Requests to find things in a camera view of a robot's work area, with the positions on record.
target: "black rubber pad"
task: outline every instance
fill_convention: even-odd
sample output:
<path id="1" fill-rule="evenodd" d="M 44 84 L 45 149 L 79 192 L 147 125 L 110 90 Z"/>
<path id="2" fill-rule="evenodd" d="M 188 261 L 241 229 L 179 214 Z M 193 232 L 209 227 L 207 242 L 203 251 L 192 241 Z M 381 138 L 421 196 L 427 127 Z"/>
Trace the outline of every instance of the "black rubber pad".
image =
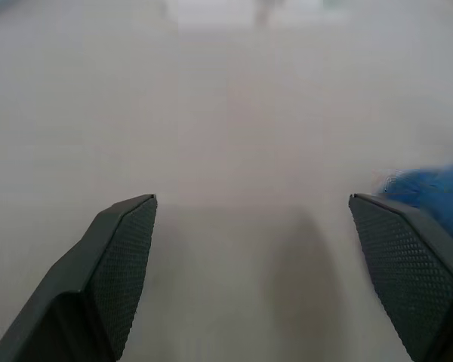
<path id="1" fill-rule="evenodd" d="M 143 292 L 155 215 L 154 198 L 123 217 L 88 286 L 116 360 Z"/>
<path id="2" fill-rule="evenodd" d="M 449 319 L 453 276 L 402 216 L 351 198 L 374 289 L 414 362 L 426 360 Z"/>

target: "blue plush toy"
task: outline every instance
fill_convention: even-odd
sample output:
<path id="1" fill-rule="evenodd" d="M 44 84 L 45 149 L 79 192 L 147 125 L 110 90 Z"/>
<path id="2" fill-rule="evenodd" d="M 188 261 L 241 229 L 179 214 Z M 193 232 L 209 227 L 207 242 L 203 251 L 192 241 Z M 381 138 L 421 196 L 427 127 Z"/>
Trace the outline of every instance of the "blue plush toy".
<path id="1" fill-rule="evenodd" d="M 453 238 L 453 167 L 401 173 L 389 179 L 381 193 L 424 210 Z"/>

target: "gray floor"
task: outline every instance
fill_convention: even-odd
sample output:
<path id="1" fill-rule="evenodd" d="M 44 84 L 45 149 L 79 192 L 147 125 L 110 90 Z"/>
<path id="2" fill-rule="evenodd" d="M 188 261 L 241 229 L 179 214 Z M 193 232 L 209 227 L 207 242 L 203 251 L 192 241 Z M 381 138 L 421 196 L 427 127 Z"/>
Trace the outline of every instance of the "gray floor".
<path id="1" fill-rule="evenodd" d="M 453 0 L 358 0 L 292 26 L 168 11 L 0 14 L 0 335 L 97 211 L 155 192 L 123 361 L 408 361 L 347 199 L 386 169 L 453 161 Z"/>

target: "white floor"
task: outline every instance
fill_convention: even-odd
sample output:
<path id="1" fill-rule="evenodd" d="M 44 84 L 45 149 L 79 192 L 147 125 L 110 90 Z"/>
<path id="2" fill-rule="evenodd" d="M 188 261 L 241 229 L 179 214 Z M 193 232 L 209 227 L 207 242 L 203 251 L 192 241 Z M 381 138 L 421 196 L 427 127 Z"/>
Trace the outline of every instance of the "white floor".
<path id="1" fill-rule="evenodd" d="M 0 335 L 97 211 L 155 192 L 123 361 L 409 360 L 347 199 L 453 161 L 453 0 L 278 6 L 0 14 Z"/>

